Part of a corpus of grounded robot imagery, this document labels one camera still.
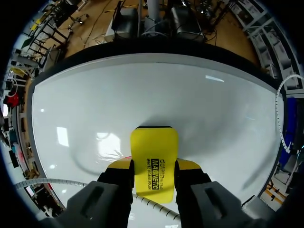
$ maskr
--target metal shelf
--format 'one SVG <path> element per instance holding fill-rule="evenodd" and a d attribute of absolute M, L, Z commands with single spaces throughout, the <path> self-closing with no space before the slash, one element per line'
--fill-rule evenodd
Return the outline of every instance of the metal shelf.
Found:
<path fill-rule="evenodd" d="M 250 38 L 250 39 L 251 39 L 251 42 L 252 42 L 252 44 L 253 44 L 253 47 L 254 47 L 255 50 L 256 50 L 256 54 L 257 54 L 257 57 L 258 57 L 258 59 L 259 59 L 259 61 L 260 61 L 261 67 L 265 68 L 265 64 L 264 64 L 264 62 L 263 62 L 263 59 L 262 59 L 262 56 L 261 56 L 261 53 L 260 53 L 260 49 L 257 47 L 254 38 Z"/>
<path fill-rule="evenodd" d="M 243 31 L 247 31 L 249 28 L 251 28 L 251 26 L 253 26 L 254 23 L 256 23 L 258 20 L 260 20 L 263 16 L 265 16 L 266 14 L 268 14 L 266 8 L 261 4 L 258 3 L 254 0 L 247 0 L 247 4 L 244 4 L 243 2 L 238 2 L 239 5 L 236 5 L 238 10 L 231 10 L 234 15 L 236 16 L 236 18 L 238 19 L 238 21 L 240 22 L 240 24 L 243 26 Z M 257 13 L 252 13 L 249 8 L 251 7 L 250 4 L 256 8 L 256 10 L 259 12 Z M 238 16 L 238 14 L 236 13 L 239 12 L 240 10 L 244 11 L 246 10 L 246 12 L 248 14 L 251 15 L 251 17 L 253 18 L 253 21 L 250 22 L 249 24 L 245 24 L 244 21 Z M 275 31 L 275 33 L 278 36 L 278 43 L 280 42 L 282 44 L 282 47 L 284 49 L 284 51 L 282 51 L 282 53 L 286 53 L 287 58 L 290 59 L 290 63 L 287 61 L 287 58 L 284 58 L 283 54 L 280 54 L 280 52 L 278 53 L 275 45 L 277 44 L 273 44 L 271 37 L 269 36 L 268 32 L 265 30 L 266 26 L 268 27 L 272 27 L 273 30 Z M 283 80 L 287 77 L 287 75 L 289 74 L 287 71 L 288 69 L 292 69 L 294 72 L 299 73 L 301 75 L 303 75 L 303 71 L 302 68 L 298 62 L 297 56 L 296 56 L 296 52 L 293 48 L 293 46 L 291 45 L 290 41 L 287 39 L 286 35 L 284 34 L 284 32 L 281 30 L 280 26 L 278 25 L 278 23 L 273 19 L 270 18 L 268 19 L 266 22 L 264 22 L 261 26 L 258 27 L 252 27 L 252 28 L 256 28 L 255 30 L 253 30 L 249 35 L 248 38 L 252 41 L 253 46 L 256 50 L 258 59 L 261 63 L 261 66 L 263 68 L 268 67 L 269 64 L 266 64 L 262 58 L 262 53 L 264 51 L 262 51 L 261 49 L 258 48 L 256 42 L 255 42 L 255 36 L 258 33 L 262 33 L 263 37 L 264 37 L 264 42 L 266 43 L 267 46 L 267 50 L 271 56 L 271 61 L 273 62 L 273 65 L 275 66 L 275 68 L 278 70 L 278 74 L 277 75 L 279 77 L 279 80 Z M 301 83 L 299 83 L 299 88 L 298 89 L 287 89 L 287 85 L 285 85 L 285 90 L 287 91 L 287 94 L 299 94 L 300 97 L 302 97 L 303 93 L 304 93 L 304 81 L 301 81 Z"/>

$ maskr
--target table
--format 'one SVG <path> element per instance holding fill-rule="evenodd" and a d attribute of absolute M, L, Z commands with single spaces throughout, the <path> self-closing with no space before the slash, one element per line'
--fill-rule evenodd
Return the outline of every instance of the table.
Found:
<path fill-rule="evenodd" d="M 214 55 L 205 47 L 202 57 L 148 47 L 147 53 L 98 58 L 101 48 L 75 54 L 28 92 L 31 147 L 46 177 L 96 180 L 111 162 L 131 156 L 136 127 L 169 125 L 179 134 L 179 158 L 198 163 L 242 202 L 263 191 L 280 149 L 276 89 L 268 79 L 224 64 L 233 57 L 241 68 L 246 60 L 217 47 Z M 214 61 L 218 52 L 227 55 L 221 63 Z M 279 104 L 283 120 L 282 98 Z M 64 205 L 80 190 L 52 186 Z M 174 202 L 166 206 L 177 211 Z M 155 222 L 146 223 L 151 217 Z M 133 203 L 130 227 L 163 225 L 178 224 Z"/>

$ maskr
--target cable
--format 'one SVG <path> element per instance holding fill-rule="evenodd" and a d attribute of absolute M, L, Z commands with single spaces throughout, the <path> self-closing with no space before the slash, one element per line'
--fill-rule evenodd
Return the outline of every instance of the cable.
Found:
<path fill-rule="evenodd" d="M 16 189 L 22 189 L 24 187 L 34 184 L 67 184 L 67 185 L 74 185 L 79 187 L 85 187 L 87 185 L 86 183 L 73 181 L 73 180 L 63 180 L 63 179 L 54 179 L 54 178 L 36 178 L 36 179 L 24 180 L 22 182 L 15 184 L 14 186 Z"/>
<path fill-rule="evenodd" d="M 85 187 L 88 184 L 73 180 L 63 180 L 63 179 L 54 179 L 54 178 L 36 178 L 36 179 L 30 179 L 25 180 L 22 182 L 19 182 L 14 185 L 16 189 L 21 189 L 30 185 L 34 184 L 68 184 L 68 185 L 74 185 L 79 187 Z M 180 215 L 166 207 L 164 207 L 161 204 L 158 204 L 152 200 L 149 200 L 145 197 L 138 196 L 136 194 L 132 194 L 134 200 L 139 200 L 141 203 L 146 204 L 147 206 L 153 207 L 153 209 L 158 210 L 162 214 L 166 214 L 167 217 L 172 218 L 174 221 L 180 221 Z"/>
<path fill-rule="evenodd" d="M 144 33 L 141 34 L 141 36 L 144 36 L 144 35 L 147 35 L 147 34 L 157 34 L 157 35 L 161 35 L 161 36 L 166 37 L 166 38 L 168 37 L 167 35 L 165 35 L 161 32 L 155 32 L 155 31 L 144 32 Z"/>
<path fill-rule="evenodd" d="M 154 28 L 155 26 L 159 25 L 159 24 L 162 24 L 163 22 L 166 22 L 166 20 L 161 20 L 159 22 L 157 22 L 156 24 L 154 24 L 153 26 L 151 26 L 150 28 L 146 29 L 145 32 L 149 31 L 150 29 Z"/>
<path fill-rule="evenodd" d="M 215 32 L 214 37 L 212 37 L 211 39 L 206 40 L 206 41 L 205 41 L 205 43 L 206 43 L 206 42 L 209 42 L 209 41 L 211 41 L 211 40 L 213 40 L 214 38 L 216 38 L 216 37 L 217 37 L 218 32 L 216 31 L 216 29 L 214 30 L 214 32 Z"/>
<path fill-rule="evenodd" d="M 105 8 L 110 4 L 111 1 L 113 1 L 113 0 L 109 0 L 109 1 L 108 1 L 108 3 L 104 6 L 103 11 L 101 11 L 101 13 L 100 13 L 100 14 L 98 15 L 98 17 L 96 18 L 96 20 L 95 20 L 95 22 L 94 22 L 94 24 L 93 24 L 93 26 L 92 26 L 92 29 L 91 29 L 91 31 L 90 31 L 90 34 L 88 35 L 88 37 L 87 37 L 86 40 L 85 40 L 84 49 L 85 49 L 85 47 L 86 47 L 86 43 L 87 43 L 87 41 L 89 40 L 90 35 L 91 35 L 92 32 L 93 32 L 93 29 L 94 29 L 94 27 L 95 27 L 95 25 L 96 25 L 98 19 L 99 19 L 100 16 L 104 13 Z"/>
<path fill-rule="evenodd" d="M 288 76 L 287 78 L 285 78 L 282 83 L 280 84 L 277 92 L 276 92 L 276 95 L 275 95 L 275 114 L 276 114 L 276 121 L 277 121 L 277 125 L 278 125 L 278 128 L 279 128 L 279 133 L 280 133 L 280 137 L 281 137 L 281 142 L 282 142 L 282 145 L 285 149 L 285 151 L 287 153 L 290 153 L 290 149 L 287 147 L 286 143 L 285 143 L 285 140 L 284 140 L 284 136 L 283 136 L 283 130 L 282 130 L 282 126 L 281 126 L 281 122 L 280 122 L 280 116 L 279 116 L 279 108 L 278 108 L 278 99 L 279 99 L 279 96 L 280 96 L 280 91 L 282 89 L 282 87 L 284 86 L 284 84 L 290 79 L 290 78 L 294 78 L 294 77 L 297 77 L 301 80 L 304 80 L 303 77 L 299 76 L 299 75 L 290 75 Z"/>
<path fill-rule="evenodd" d="M 139 37 L 141 21 L 142 21 L 142 0 L 139 0 L 138 8 L 139 11 L 138 11 L 138 24 L 137 24 L 137 37 Z"/>
<path fill-rule="evenodd" d="M 12 88 L 13 88 L 13 86 L 14 86 L 14 82 L 15 82 L 15 84 L 16 84 L 16 91 L 15 91 L 15 93 L 14 93 L 14 95 L 16 95 L 16 93 L 17 93 L 17 91 L 18 91 L 18 83 L 17 83 L 17 81 L 14 79 L 14 78 L 11 78 L 11 80 L 13 81 L 13 84 L 12 84 Z"/>

